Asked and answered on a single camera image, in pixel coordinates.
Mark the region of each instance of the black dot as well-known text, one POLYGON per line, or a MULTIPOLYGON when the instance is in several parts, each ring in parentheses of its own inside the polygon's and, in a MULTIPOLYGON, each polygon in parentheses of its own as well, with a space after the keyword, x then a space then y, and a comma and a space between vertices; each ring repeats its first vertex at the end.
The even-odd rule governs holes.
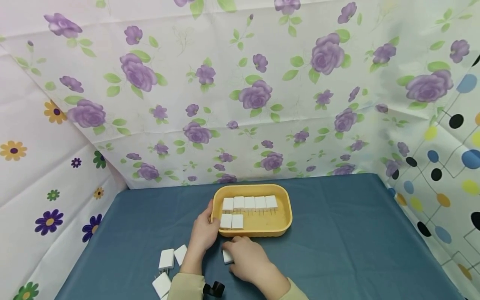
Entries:
POLYGON ((395 171, 395 172, 392 174, 392 178, 396 180, 396 179, 398 179, 398 175, 400 175, 400 172, 398 172, 398 169, 397 169, 397 171, 395 171))
POLYGON ((470 219, 472 220, 473 226, 475 226, 476 229, 480 230, 480 213, 479 212, 474 212, 470 216, 470 219))
POLYGON ((411 165, 412 167, 417 166, 417 161, 413 157, 407 157, 405 160, 407 161, 407 164, 411 165))
POLYGON ((460 126, 463 125, 463 116, 460 115, 460 114, 453 115, 453 116, 450 118, 450 121, 449 121, 448 124, 449 124, 450 127, 453 128, 453 129, 459 128, 460 126))
POLYGON ((432 170, 430 176, 433 181, 439 181, 442 178, 442 170, 440 170, 439 168, 435 168, 432 170))
POLYGON ((473 65, 472 65, 472 67, 475 67, 475 65, 476 65, 477 63, 479 63, 479 61, 480 61, 480 55, 477 57, 477 59, 475 60, 475 62, 474 62, 473 65))
POLYGON ((430 230, 428 230, 428 228, 422 222, 417 223, 417 228, 419 229, 420 233, 426 236, 427 238, 432 236, 432 234, 430 233, 430 230))

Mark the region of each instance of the green leaf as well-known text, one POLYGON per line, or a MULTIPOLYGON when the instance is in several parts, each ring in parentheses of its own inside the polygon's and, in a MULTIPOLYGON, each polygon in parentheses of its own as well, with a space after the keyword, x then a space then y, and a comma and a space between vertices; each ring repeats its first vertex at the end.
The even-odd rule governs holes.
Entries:
POLYGON ((118 77, 117 75, 115 75, 113 73, 107 73, 107 74, 103 75, 103 78, 106 81, 110 82, 111 84, 117 84, 117 83, 121 82, 120 77, 118 77))
POLYGON ((152 46, 154 48, 158 48, 158 42, 156 41, 156 39, 153 36, 148 37, 148 42, 150 43, 150 46, 152 46))
POLYGON ((139 90, 135 85, 131 85, 132 91, 137 95, 140 99, 144 98, 144 94, 141 90, 139 90))
POLYGON ((290 25, 288 27, 288 34, 293 36, 293 37, 296 37, 297 36, 297 30, 295 29, 295 27, 293 27, 292 25, 290 25))
POLYGON ((294 25, 298 25, 302 22, 302 19, 300 17, 293 17, 290 19, 290 22, 294 25))
POLYGON ((217 0, 218 5, 225 12, 236 12, 237 6, 234 0, 217 0))
POLYGON ((105 8, 105 6, 107 6, 107 4, 105 3, 104 0, 98 0, 95 4, 96 7, 98 8, 105 8))
POLYGON ((279 123, 280 122, 280 116, 275 113, 270 113, 270 118, 272 119, 273 122, 279 123))
POLYGON ((75 48, 77 46, 77 40, 75 38, 69 38, 67 39, 67 47, 69 48, 75 48))
POLYGON ((203 150, 204 146, 200 143, 192 143, 193 147, 198 150, 203 150))
POLYGON ((430 50, 439 50, 443 45, 445 44, 445 41, 438 41, 436 43, 433 43, 430 45, 430 50))
POLYGON ((281 111, 283 109, 283 105, 281 104, 274 104, 270 107, 271 110, 273 111, 281 111))
POLYGON ((256 108, 256 109, 252 109, 250 111, 250 118, 253 118, 253 117, 256 117, 258 116, 259 114, 262 113, 262 108, 256 108))
POLYGON ((53 83, 53 81, 49 81, 45 84, 45 89, 47 91, 53 91, 55 90, 57 87, 55 86, 55 84, 53 83))
POLYGON ((211 60, 209 57, 207 57, 207 58, 204 60, 203 64, 211 67, 211 66, 212 66, 212 60, 211 60))
POLYGON ((450 23, 445 23, 445 24, 442 26, 441 31, 442 31, 442 32, 446 32, 449 28, 450 28, 450 23))
POLYGON ((86 56, 89 56, 89 57, 96 57, 95 53, 90 50, 89 48, 85 48, 85 47, 81 47, 82 48, 82 51, 85 53, 86 56))
POLYGON ((236 28, 233 29, 233 37, 237 40, 240 38, 240 32, 236 28))
POLYGON ((428 102, 414 101, 414 102, 410 103, 410 105, 408 106, 408 109, 411 109, 411 110, 420 110, 420 109, 426 108, 427 105, 428 105, 428 102))
POLYGON ((209 88, 210 88, 210 85, 208 85, 208 84, 201 84, 200 85, 200 90, 202 91, 202 93, 208 92, 209 88))
POLYGON ((28 62, 21 57, 16 57, 17 63, 21 66, 28 67, 28 62))
POLYGON ((450 70, 450 66, 444 61, 433 61, 427 65, 427 69, 430 72, 435 72, 438 70, 450 70))
POLYGON ((235 90, 235 91, 231 92, 228 97, 232 100, 238 100, 240 92, 241 92, 241 90, 235 90))
POLYGON ((340 36, 340 43, 346 43, 350 39, 350 32, 347 29, 338 29, 335 32, 340 36))
POLYGON ((127 120, 115 119, 115 120, 113 120, 112 124, 115 125, 115 126, 123 126, 123 125, 127 124, 127 120))
POLYGON ((311 68, 310 71, 308 72, 308 78, 310 79, 313 84, 317 84, 318 78, 320 78, 320 73, 315 71, 314 68, 311 68))
POLYGON ((245 77, 245 82, 248 84, 254 84, 257 80, 262 80, 263 78, 258 75, 248 75, 245 77))
POLYGON ((392 153, 392 157, 393 157, 394 160, 402 160, 400 155, 398 155, 397 153, 392 153))
POLYGON ((210 133, 212 134, 213 137, 220 137, 220 133, 216 130, 210 129, 210 133))
POLYGON ((120 87, 118 85, 109 86, 107 89, 107 97, 114 97, 120 93, 120 87))
POLYGON ((400 37, 396 36, 396 37, 392 38, 391 40, 389 40, 388 43, 392 44, 396 47, 396 46, 398 46, 398 43, 400 43, 400 37))
POLYGON ((437 121, 437 116, 433 115, 432 118, 430 119, 430 126, 434 125, 435 121, 437 121))
POLYGON ((282 80, 283 81, 292 80, 293 78, 295 78, 295 76, 297 76, 298 72, 299 70, 289 70, 283 75, 282 80))
POLYGON ((358 103, 352 103, 348 107, 351 108, 352 110, 356 110, 357 108, 359 108, 359 104, 358 103))
POLYGON ((326 135, 319 135, 315 138, 315 140, 313 141, 314 143, 319 143, 321 141, 323 141, 327 136, 326 135))
POLYGON ((288 23, 288 20, 290 19, 290 16, 289 15, 284 15, 283 17, 281 17, 279 20, 278 20, 278 23, 280 25, 285 25, 286 23, 288 23))
POLYGON ((345 54, 345 58, 343 59, 343 63, 341 65, 342 68, 346 69, 352 64, 352 58, 350 55, 345 54))
POLYGON ((396 84, 398 84, 399 86, 407 86, 407 84, 410 81, 412 81, 413 78, 415 78, 415 76, 413 76, 413 75, 407 75, 407 76, 400 77, 396 80, 396 84))
POLYGON ((91 45, 93 45, 93 42, 87 38, 83 38, 81 40, 78 41, 78 43, 82 46, 85 46, 85 47, 90 47, 91 45))
POLYGON ((32 68, 30 71, 37 76, 42 76, 42 72, 40 72, 40 70, 37 68, 32 68))
POLYGON ((204 0, 196 0, 190 3, 190 11, 194 20, 198 19, 204 11, 204 0))
POLYGON ((130 132, 130 130, 126 129, 126 128, 117 128, 117 131, 120 132, 121 134, 123 135, 132 135, 132 133, 130 132))
POLYGON ((77 105, 79 100, 84 99, 82 96, 66 96, 63 101, 67 102, 70 105, 77 105))
POLYGON ((239 66, 240 67, 245 67, 247 65, 247 58, 244 57, 239 61, 239 66))
POLYGON ((102 134, 104 131, 105 131, 105 126, 103 126, 103 125, 100 125, 100 126, 97 126, 97 127, 93 128, 93 133, 95 133, 95 135, 102 134))
POLYGON ((140 51, 140 50, 132 50, 130 51, 130 53, 132 54, 135 54, 136 56, 138 56, 138 58, 140 58, 140 60, 142 62, 150 62, 151 58, 150 58, 150 55, 146 54, 145 52, 143 51, 140 51))
POLYGON ((155 73, 156 80, 158 81, 158 84, 161 86, 168 85, 167 79, 160 73, 155 73))
POLYGON ((294 67, 299 68, 304 64, 303 58, 301 56, 294 56, 290 59, 290 64, 294 67))
POLYGON ((370 73, 373 73, 375 72, 376 70, 378 70, 378 68, 380 68, 381 65, 379 63, 373 63, 371 66, 370 66, 370 73))
POLYGON ((273 151, 267 150, 267 151, 263 151, 260 155, 263 156, 263 157, 267 157, 267 155, 269 155, 272 152, 273 151))
POLYGON ((451 8, 447 9, 447 11, 444 13, 444 20, 450 19, 452 16, 453 10, 451 8))
POLYGON ((207 121, 205 121, 204 119, 201 119, 201 118, 195 118, 195 119, 192 120, 192 122, 197 122, 198 125, 200 125, 200 126, 203 126, 207 123, 207 121))

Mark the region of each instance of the blue dot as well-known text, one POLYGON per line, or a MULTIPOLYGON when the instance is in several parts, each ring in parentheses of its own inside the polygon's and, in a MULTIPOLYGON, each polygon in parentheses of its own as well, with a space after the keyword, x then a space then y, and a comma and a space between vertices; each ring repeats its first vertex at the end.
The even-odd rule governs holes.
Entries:
POLYGON ((395 191, 394 188, 389 188, 388 191, 390 192, 390 194, 392 195, 392 197, 395 197, 396 191, 395 191))
POLYGON ((413 194, 413 183, 409 180, 405 181, 403 183, 403 188, 405 189, 405 191, 407 193, 409 193, 410 195, 413 194))
POLYGON ((436 151, 430 150, 429 152, 427 152, 427 157, 433 163, 438 162, 438 153, 436 151))
POLYGON ((456 88, 459 93, 466 94, 473 91, 477 85, 477 77, 473 74, 467 74, 456 88))
POLYGON ((441 226, 435 226, 435 233, 442 242, 446 244, 450 244, 452 242, 452 236, 445 228, 441 226))
POLYGON ((469 169, 480 168, 480 151, 475 149, 465 151, 462 154, 462 162, 469 169))

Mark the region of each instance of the yellow dot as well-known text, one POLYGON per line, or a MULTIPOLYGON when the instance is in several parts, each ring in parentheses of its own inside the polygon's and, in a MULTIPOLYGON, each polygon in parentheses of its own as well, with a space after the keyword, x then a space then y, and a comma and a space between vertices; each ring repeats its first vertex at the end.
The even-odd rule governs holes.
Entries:
POLYGON ((400 193, 396 194, 396 200, 398 201, 398 204, 400 204, 400 205, 403 205, 403 206, 407 205, 407 202, 405 201, 405 197, 400 193))
POLYGON ((417 197, 412 197, 412 198, 410 199, 410 204, 412 205, 412 207, 413 207, 415 210, 417 210, 417 211, 419 211, 419 212, 421 212, 421 211, 423 210, 423 208, 421 207, 420 199, 417 198, 417 197))
POLYGON ((450 199, 445 194, 437 194, 437 201, 443 207, 450 207, 450 199))
POLYGON ((472 135, 472 143, 473 143, 476 147, 480 148, 480 131, 477 131, 476 133, 474 133, 474 134, 472 135))
POLYGON ((465 275, 466 278, 469 280, 472 280, 472 274, 470 274, 470 271, 465 268, 462 264, 458 264, 458 267, 460 268, 460 271, 462 271, 463 275, 465 275))
POLYGON ((465 180, 462 182, 462 189, 472 195, 480 194, 480 188, 473 180, 465 180))
POLYGON ((425 132, 425 140, 431 141, 437 136, 437 127, 430 126, 425 132))

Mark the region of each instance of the orange dot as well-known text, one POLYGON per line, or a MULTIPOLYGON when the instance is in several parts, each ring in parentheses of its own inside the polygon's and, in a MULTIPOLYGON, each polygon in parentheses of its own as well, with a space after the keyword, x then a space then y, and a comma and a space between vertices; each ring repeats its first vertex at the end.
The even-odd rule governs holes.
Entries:
POLYGON ((400 204, 400 205, 403 205, 403 206, 407 205, 407 201, 405 200, 405 197, 400 193, 396 194, 396 200, 398 201, 398 204, 400 204))
POLYGON ((437 201, 443 207, 450 207, 450 199, 445 194, 437 194, 437 201))
POLYGON ((458 264, 458 267, 460 268, 460 271, 462 271, 463 275, 465 275, 466 278, 469 280, 472 280, 472 274, 470 274, 470 271, 465 268, 462 264, 458 264))

